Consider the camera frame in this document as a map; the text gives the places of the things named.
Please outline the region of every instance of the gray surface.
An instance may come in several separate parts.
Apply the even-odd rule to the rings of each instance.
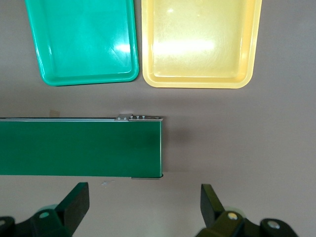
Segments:
[[[141,58],[140,0],[135,8]],[[242,89],[156,89],[141,73],[56,88],[39,76],[24,2],[0,0],[0,117],[166,116],[160,181],[0,177],[0,215],[21,221],[89,180],[91,209],[76,237],[192,237],[203,227],[205,182],[255,223],[275,217],[315,236],[315,12],[315,0],[263,0],[254,74]]]

